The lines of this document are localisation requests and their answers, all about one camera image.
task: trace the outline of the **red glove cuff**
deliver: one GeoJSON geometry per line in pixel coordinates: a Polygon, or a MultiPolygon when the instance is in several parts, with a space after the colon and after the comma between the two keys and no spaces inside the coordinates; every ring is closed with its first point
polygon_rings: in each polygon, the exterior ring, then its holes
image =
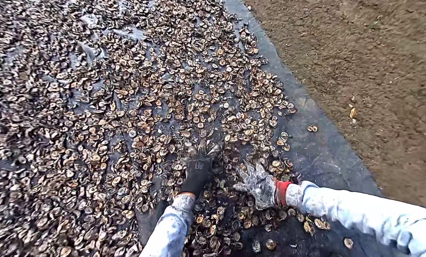
{"type": "Polygon", "coordinates": [[[275,190],[275,203],[277,206],[286,205],[286,190],[289,184],[292,184],[290,181],[276,181],[276,190],[275,190]]]}

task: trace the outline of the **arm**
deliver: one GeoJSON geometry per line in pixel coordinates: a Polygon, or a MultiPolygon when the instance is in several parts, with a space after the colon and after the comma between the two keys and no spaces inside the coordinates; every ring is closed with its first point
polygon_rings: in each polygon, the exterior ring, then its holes
{"type": "Polygon", "coordinates": [[[153,233],[145,245],[142,257],[179,257],[182,254],[184,238],[193,223],[192,209],[205,184],[213,177],[213,161],[217,165],[219,145],[214,145],[208,154],[206,143],[201,141],[198,150],[188,149],[191,159],[187,161],[187,178],[183,182],[171,206],[159,218],[153,233]]]}
{"type": "Polygon", "coordinates": [[[290,184],[286,202],[304,213],[338,220],[414,256],[426,257],[426,209],[386,198],[347,190],[319,188],[309,181],[290,184]]]}
{"type": "Polygon", "coordinates": [[[425,208],[364,193],[319,188],[309,181],[301,185],[281,182],[260,164],[254,167],[245,163],[245,167],[237,170],[245,183],[233,187],[252,194],[257,209],[295,206],[304,213],[338,220],[348,229],[375,234],[382,244],[396,242],[402,252],[426,257],[425,208]]]}
{"type": "Polygon", "coordinates": [[[182,254],[184,237],[193,222],[191,210],[194,201],[195,198],[187,194],[175,197],[173,204],[159,218],[140,256],[169,257],[182,254]]]}

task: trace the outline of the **dirt ground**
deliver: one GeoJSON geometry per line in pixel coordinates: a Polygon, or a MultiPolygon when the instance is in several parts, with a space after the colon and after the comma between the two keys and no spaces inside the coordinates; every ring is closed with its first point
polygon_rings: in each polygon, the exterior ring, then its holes
{"type": "Polygon", "coordinates": [[[383,194],[426,207],[426,1],[244,2],[383,194]]]}

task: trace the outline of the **dirty work glove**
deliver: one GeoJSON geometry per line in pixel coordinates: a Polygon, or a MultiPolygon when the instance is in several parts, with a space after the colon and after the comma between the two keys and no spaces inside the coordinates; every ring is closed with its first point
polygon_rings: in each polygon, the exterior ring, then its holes
{"type": "Polygon", "coordinates": [[[197,150],[193,146],[188,149],[191,158],[187,160],[187,178],[183,182],[180,193],[193,193],[196,198],[199,198],[205,184],[213,179],[212,165],[221,147],[216,144],[208,154],[205,153],[205,148],[206,143],[202,140],[197,150]]]}
{"type": "Polygon", "coordinates": [[[238,191],[248,192],[256,199],[256,208],[263,210],[276,205],[286,205],[286,189],[292,182],[276,180],[268,174],[261,164],[256,163],[254,167],[251,163],[245,162],[244,167],[237,168],[237,173],[244,183],[233,185],[238,191]]]}

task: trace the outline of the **jacket sleeve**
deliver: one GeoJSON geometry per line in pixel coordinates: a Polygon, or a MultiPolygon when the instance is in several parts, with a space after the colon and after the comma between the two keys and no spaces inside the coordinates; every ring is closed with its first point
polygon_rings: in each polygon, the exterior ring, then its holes
{"type": "Polygon", "coordinates": [[[319,188],[309,181],[288,186],[286,202],[314,216],[338,220],[348,229],[376,235],[384,245],[426,257],[426,209],[387,198],[347,190],[319,188]]]}
{"type": "Polygon", "coordinates": [[[178,195],[173,204],[165,208],[141,257],[180,257],[184,238],[193,222],[191,212],[194,199],[187,195],[178,195]]]}

